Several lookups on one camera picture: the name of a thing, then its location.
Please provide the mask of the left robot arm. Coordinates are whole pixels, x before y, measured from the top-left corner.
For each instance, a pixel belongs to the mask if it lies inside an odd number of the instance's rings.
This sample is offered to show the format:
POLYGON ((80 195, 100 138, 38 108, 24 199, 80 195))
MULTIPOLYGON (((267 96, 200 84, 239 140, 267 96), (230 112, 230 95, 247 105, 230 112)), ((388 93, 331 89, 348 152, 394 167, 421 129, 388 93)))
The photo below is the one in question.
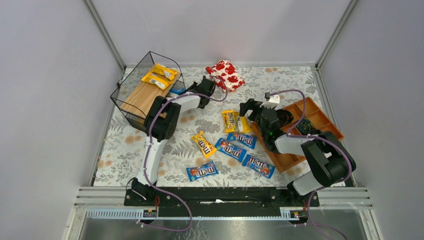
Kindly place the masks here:
POLYGON ((194 82, 178 96, 155 98, 144 119, 146 138, 141 168, 130 187, 136 199, 150 202, 155 198, 154 186, 163 149, 176 131, 180 114, 188 110, 204 109, 215 88, 215 82, 204 76, 200 83, 194 82))

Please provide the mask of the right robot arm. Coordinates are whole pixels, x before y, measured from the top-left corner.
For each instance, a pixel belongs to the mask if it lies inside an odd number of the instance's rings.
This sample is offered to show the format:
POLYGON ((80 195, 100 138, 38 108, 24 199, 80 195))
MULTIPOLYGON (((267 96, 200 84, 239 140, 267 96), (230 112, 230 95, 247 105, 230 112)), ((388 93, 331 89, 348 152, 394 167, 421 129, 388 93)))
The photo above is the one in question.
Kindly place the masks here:
POLYGON ((251 111, 253 133, 279 172, 307 161, 309 172, 287 185, 294 195, 330 187, 356 169, 340 142, 343 134, 310 97, 282 109, 266 105, 250 98, 239 105, 240 114, 251 111))

